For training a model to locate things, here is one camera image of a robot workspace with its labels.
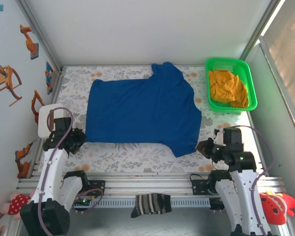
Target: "red plush toy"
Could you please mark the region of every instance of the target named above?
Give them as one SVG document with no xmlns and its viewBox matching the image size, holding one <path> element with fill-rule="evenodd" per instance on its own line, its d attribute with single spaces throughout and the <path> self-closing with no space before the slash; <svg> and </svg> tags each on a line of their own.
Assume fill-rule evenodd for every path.
<svg viewBox="0 0 295 236">
<path fill-rule="evenodd" d="M 269 224 L 283 225 L 286 223 L 286 215 L 294 216 L 295 198 L 285 193 L 273 194 L 267 191 L 267 194 L 260 194 L 262 208 L 265 218 Z"/>
<path fill-rule="evenodd" d="M 14 215 L 13 220 L 21 219 L 20 210 L 21 207 L 29 202 L 35 193 L 35 189 L 32 190 L 29 196 L 14 192 L 10 194 L 10 202 L 4 203 L 1 207 L 2 214 Z"/>
</svg>

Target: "yellow garment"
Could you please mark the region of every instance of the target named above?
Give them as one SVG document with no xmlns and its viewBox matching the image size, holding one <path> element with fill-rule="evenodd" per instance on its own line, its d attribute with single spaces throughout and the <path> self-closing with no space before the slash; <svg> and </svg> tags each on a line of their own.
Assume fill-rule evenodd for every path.
<svg viewBox="0 0 295 236">
<path fill-rule="evenodd" d="M 228 70 L 213 70 L 208 74 L 211 99 L 231 103 L 231 107 L 248 107 L 247 89 L 238 75 L 233 75 Z"/>
</svg>

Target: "cable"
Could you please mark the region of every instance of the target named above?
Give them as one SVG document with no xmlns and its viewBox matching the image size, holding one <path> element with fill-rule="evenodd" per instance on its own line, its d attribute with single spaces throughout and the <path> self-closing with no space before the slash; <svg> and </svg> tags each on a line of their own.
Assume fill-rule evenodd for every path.
<svg viewBox="0 0 295 236">
<path fill-rule="evenodd" d="M 199 175 L 199 174 L 191 174 L 191 175 L 189 176 L 190 182 L 192 182 L 192 179 L 191 179 L 192 176 L 199 176 L 201 179 L 205 180 L 205 179 L 204 179 L 201 175 Z"/>
<path fill-rule="evenodd" d="M 86 209 L 86 210 L 83 210 L 83 211 L 77 211 L 77 210 L 74 208 L 74 204 L 76 203 L 77 200 L 74 200 L 74 202 L 73 202 L 71 208 L 72 208 L 76 213 L 80 212 L 81 214 L 83 214 L 84 212 L 88 212 L 89 210 L 92 210 L 92 209 L 93 209 L 94 207 L 96 207 L 96 206 L 100 203 L 100 201 L 103 199 L 103 195 L 104 195 L 103 190 L 101 190 L 100 188 L 95 188 L 95 189 L 91 189 L 91 190 L 85 191 L 84 193 L 80 193 L 80 194 L 77 195 L 77 197 L 81 197 L 81 196 L 84 196 L 84 195 L 87 194 L 87 193 L 94 192 L 94 191 L 98 191 L 98 192 L 100 193 L 100 199 L 99 199 L 94 205 L 92 205 L 90 208 L 88 208 L 88 209 Z"/>
<path fill-rule="evenodd" d="M 267 234 L 265 232 L 265 229 L 263 228 L 263 225 L 262 225 L 261 220 L 260 220 L 260 216 L 258 214 L 258 210 L 257 210 L 256 202 L 255 202 L 254 190 L 255 190 L 255 187 L 257 185 L 257 181 L 261 178 L 261 176 L 263 176 L 266 172 L 268 172 L 274 166 L 273 151 L 272 151 L 272 148 L 270 147 L 269 142 L 266 140 L 266 138 L 264 137 L 264 135 L 260 131 L 258 131 L 254 127 L 251 127 L 251 126 L 248 126 L 248 125 L 235 125 L 235 126 L 232 126 L 232 128 L 237 128 L 237 127 L 247 127 L 247 128 L 250 128 L 251 130 L 255 131 L 256 134 L 259 135 L 263 139 L 263 141 L 265 142 L 265 145 L 268 148 L 269 153 L 270 153 L 270 157 L 271 157 L 271 163 L 270 163 L 270 165 L 260 175 L 258 175 L 256 177 L 256 179 L 253 181 L 252 186 L 251 186 L 251 202 L 252 202 L 252 207 L 254 209 L 254 213 L 256 215 L 256 218 L 257 218 L 257 221 L 258 221 L 260 230 L 263 233 L 263 235 L 266 236 Z"/>
<path fill-rule="evenodd" d="M 216 167 L 213 165 L 213 161 L 212 161 L 212 167 L 214 168 L 214 169 L 216 169 Z M 217 170 L 217 169 L 216 169 Z"/>
<path fill-rule="evenodd" d="M 40 223 L 40 225 L 41 225 L 41 228 L 43 229 L 43 231 L 45 232 L 45 234 L 46 234 L 47 236 L 53 236 L 53 235 L 52 235 L 52 234 L 49 232 L 49 230 L 47 229 L 47 227 L 46 227 L 46 225 L 45 225 L 45 223 L 44 223 L 44 221 L 43 221 L 42 215 L 41 215 L 41 204 L 42 204 L 42 199 L 43 199 L 44 190 L 45 190 L 45 183 L 46 183 L 46 179 L 47 179 L 47 175 L 48 175 L 48 171 L 49 171 L 50 163 L 51 163 L 51 161 L 53 160 L 53 157 L 54 157 L 56 151 L 58 150 L 59 146 L 61 145 L 61 143 L 64 141 L 64 139 L 65 139 L 65 138 L 68 136 L 68 134 L 70 133 L 70 131 L 71 131 L 71 129 L 72 129 L 72 126 L 73 126 L 73 121 L 74 121 L 73 114 L 72 114 L 72 112 L 71 112 L 69 109 L 67 109 L 67 108 L 65 108 L 65 107 L 57 107 L 57 108 L 54 108 L 54 109 L 52 109 L 52 110 L 49 112 L 49 114 L 48 114 L 48 116 L 47 116 L 47 127 L 48 127 L 48 130 L 50 130 L 50 127 L 49 127 L 49 118 L 50 118 L 51 113 L 53 113 L 54 111 L 59 110 L 59 109 L 66 110 L 66 111 L 69 113 L 69 115 L 70 115 L 70 117 L 71 117 L 71 123 L 70 123 L 69 128 L 67 129 L 66 133 L 65 133 L 64 136 L 59 140 L 59 142 L 57 143 L 57 145 L 55 146 L 53 152 L 52 152 L 51 155 L 50 155 L 50 158 L 49 158 L 49 160 L 48 160 L 48 162 L 47 162 L 47 166 L 46 166 L 45 174 L 44 174 L 44 177 L 43 177 L 43 181 L 42 181 L 42 184 L 41 184 L 41 187 L 40 187 L 41 193 L 39 193 L 39 199 L 38 199 L 38 220 L 39 220 L 39 223 Z M 91 190 L 86 191 L 86 192 L 84 192 L 84 193 L 78 194 L 78 196 L 81 196 L 81 195 L 86 194 L 86 193 L 88 193 L 88 192 L 98 191 L 98 190 L 100 190 L 100 193 L 101 193 L 101 199 L 97 202 L 97 204 L 99 204 L 99 202 L 100 202 L 100 201 L 102 200 L 102 198 L 103 198 L 103 191 L 102 191 L 101 189 L 91 189 Z"/>
</svg>

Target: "floral mat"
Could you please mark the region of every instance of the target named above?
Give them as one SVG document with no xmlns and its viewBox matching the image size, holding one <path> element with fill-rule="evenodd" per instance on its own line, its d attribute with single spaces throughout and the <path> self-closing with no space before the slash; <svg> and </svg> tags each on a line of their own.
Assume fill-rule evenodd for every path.
<svg viewBox="0 0 295 236">
<path fill-rule="evenodd" d="M 241 115 L 214 113 L 207 101 L 207 83 L 204 67 L 178 66 L 195 92 L 194 101 L 202 112 L 199 141 L 213 136 L 215 128 L 233 125 L 250 125 L 246 112 Z M 86 113 L 91 85 L 95 79 L 103 81 L 149 78 L 151 66 L 98 66 L 68 67 L 61 82 L 57 103 L 73 112 L 74 127 L 85 131 Z M 254 136 L 242 129 L 245 150 L 259 158 Z M 175 158 L 172 151 L 161 144 L 110 144 L 84 143 L 79 152 L 70 154 L 65 172 L 128 172 L 128 173 L 190 173 L 209 172 L 214 167 L 225 169 L 223 163 L 212 165 L 199 152 Z"/>
</svg>

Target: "metal bracket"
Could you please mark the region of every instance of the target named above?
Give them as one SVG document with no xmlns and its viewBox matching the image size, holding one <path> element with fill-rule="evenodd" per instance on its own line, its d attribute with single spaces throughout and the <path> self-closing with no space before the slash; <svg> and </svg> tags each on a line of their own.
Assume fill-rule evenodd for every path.
<svg viewBox="0 0 295 236">
<path fill-rule="evenodd" d="M 221 198 L 209 198 L 210 200 L 210 210 L 223 210 L 224 204 Z"/>
<path fill-rule="evenodd" d="M 104 180 L 89 180 L 88 184 L 89 184 L 89 189 L 100 188 L 103 191 L 103 193 L 105 194 L 105 181 Z M 98 197 L 99 192 L 87 193 L 86 196 Z"/>
<path fill-rule="evenodd" d="M 207 181 L 207 179 L 193 179 L 191 181 L 193 195 L 211 195 L 208 191 Z"/>
</svg>

